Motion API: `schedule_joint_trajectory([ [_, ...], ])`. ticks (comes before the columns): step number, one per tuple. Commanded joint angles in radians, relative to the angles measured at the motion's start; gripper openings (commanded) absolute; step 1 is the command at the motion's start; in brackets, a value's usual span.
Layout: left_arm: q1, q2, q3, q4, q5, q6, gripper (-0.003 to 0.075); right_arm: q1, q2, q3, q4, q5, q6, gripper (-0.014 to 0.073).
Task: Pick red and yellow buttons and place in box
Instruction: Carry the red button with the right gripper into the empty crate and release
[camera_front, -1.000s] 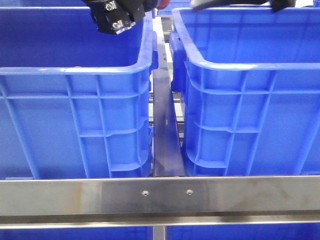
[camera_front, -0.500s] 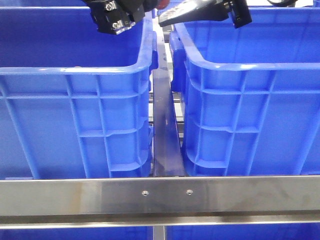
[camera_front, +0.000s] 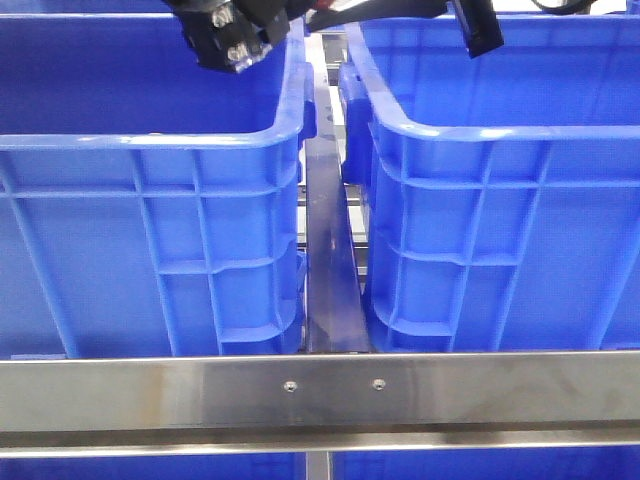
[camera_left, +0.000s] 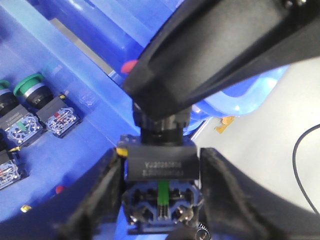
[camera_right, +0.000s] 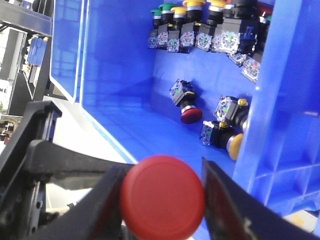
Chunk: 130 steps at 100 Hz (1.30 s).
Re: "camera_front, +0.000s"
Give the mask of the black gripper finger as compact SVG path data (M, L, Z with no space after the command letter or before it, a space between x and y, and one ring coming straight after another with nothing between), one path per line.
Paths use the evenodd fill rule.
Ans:
M490 0L453 0L452 4L470 58L504 45L502 30Z

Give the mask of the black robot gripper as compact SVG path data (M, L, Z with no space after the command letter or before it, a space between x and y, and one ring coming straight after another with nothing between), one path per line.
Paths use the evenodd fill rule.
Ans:
M169 1L200 67L241 73L261 62L290 29L285 1Z

